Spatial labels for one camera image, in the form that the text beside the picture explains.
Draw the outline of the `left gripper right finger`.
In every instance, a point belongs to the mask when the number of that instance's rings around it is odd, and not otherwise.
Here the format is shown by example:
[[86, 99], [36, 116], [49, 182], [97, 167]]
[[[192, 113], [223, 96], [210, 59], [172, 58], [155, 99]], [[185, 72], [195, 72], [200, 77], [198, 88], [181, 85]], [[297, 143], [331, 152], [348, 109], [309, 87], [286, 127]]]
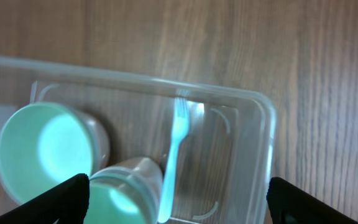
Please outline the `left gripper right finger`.
[[270, 179], [266, 199], [274, 224], [357, 223], [280, 177]]

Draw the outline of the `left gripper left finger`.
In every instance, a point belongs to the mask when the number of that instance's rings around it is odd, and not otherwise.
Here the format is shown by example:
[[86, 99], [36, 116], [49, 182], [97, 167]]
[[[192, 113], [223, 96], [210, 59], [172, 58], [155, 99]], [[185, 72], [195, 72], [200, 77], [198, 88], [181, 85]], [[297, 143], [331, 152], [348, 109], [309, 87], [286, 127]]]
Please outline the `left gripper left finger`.
[[86, 174], [77, 174], [10, 212], [0, 215], [0, 224], [82, 224], [89, 201], [89, 177]]

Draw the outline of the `teal green cup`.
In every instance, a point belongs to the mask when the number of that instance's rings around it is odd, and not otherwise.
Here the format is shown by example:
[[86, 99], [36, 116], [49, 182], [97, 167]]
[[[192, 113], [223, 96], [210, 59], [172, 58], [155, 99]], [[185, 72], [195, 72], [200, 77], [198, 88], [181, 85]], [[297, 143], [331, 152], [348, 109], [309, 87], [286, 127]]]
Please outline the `teal green cup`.
[[135, 157], [101, 169], [89, 178], [86, 224], [155, 224], [163, 176], [148, 157]]

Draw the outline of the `teal bowl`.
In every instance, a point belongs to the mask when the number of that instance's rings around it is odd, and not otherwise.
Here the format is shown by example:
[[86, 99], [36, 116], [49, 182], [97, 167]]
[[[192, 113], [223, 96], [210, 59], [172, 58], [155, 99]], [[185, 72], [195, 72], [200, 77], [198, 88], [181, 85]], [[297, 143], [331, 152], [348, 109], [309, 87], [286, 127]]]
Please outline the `teal bowl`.
[[74, 175], [93, 175], [109, 154], [108, 134], [94, 116], [60, 103], [32, 103], [0, 132], [0, 181], [21, 205]]

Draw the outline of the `light blue plastic fork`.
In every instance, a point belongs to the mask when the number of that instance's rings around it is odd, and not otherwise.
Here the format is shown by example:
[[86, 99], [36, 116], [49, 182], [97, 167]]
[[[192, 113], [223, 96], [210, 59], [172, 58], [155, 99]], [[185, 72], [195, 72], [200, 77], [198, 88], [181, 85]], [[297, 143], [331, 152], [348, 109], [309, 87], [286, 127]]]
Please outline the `light blue plastic fork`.
[[184, 98], [175, 98], [174, 106], [170, 149], [157, 218], [159, 223], [166, 223], [172, 214], [178, 152], [181, 142], [186, 138], [190, 129], [190, 112], [186, 100]]

